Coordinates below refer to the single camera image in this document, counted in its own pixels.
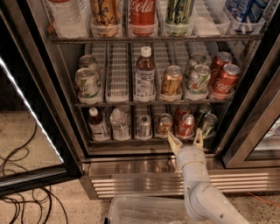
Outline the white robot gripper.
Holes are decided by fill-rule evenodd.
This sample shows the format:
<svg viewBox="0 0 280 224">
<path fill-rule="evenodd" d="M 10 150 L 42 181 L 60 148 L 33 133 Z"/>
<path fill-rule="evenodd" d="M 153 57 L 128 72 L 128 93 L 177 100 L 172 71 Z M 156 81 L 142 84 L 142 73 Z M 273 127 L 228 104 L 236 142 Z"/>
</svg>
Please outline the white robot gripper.
<svg viewBox="0 0 280 224">
<path fill-rule="evenodd" d="M 171 146 L 172 152 L 177 155 L 177 164 L 183 169 L 187 166 L 190 170 L 203 170 L 206 168 L 206 158 L 203 149 L 203 136 L 200 128 L 197 128 L 196 135 L 193 140 L 194 146 L 185 146 L 170 131 L 167 139 Z"/>
</svg>

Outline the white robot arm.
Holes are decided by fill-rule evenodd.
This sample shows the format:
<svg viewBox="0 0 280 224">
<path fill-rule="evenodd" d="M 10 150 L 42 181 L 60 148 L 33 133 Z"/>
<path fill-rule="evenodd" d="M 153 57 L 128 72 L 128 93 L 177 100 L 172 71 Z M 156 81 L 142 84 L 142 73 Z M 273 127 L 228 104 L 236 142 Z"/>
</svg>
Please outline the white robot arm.
<svg viewBox="0 0 280 224">
<path fill-rule="evenodd" d="M 215 224 L 249 224 L 212 184 L 201 130 L 197 129 L 193 145 L 183 145 L 171 132 L 168 132 L 168 142 L 183 174 L 185 210 L 188 215 L 195 221 L 209 219 Z"/>
</svg>

